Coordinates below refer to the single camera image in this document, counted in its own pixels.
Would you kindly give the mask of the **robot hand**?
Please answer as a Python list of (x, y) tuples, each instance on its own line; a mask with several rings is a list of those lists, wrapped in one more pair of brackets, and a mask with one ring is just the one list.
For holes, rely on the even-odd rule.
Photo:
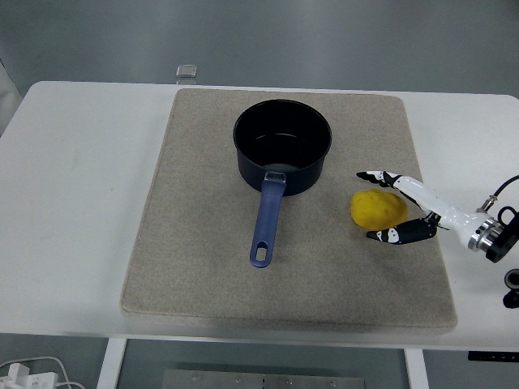
[(400, 191), (412, 203), (420, 207), (425, 216), (407, 220), (388, 229), (372, 230), (367, 237), (393, 245), (404, 245), (427, 240), (435, 236), (439, 227), (457, 234), (462, 245), (473, 249), (475, 235), (483, 231), (483, 225), (489, 219), (483, 212), (467, 212), (454, 202), (437, 194), (419, 180), (387, 171), (363, 171), (357, 176), (365, 181), (382, 187), (391, 187)]

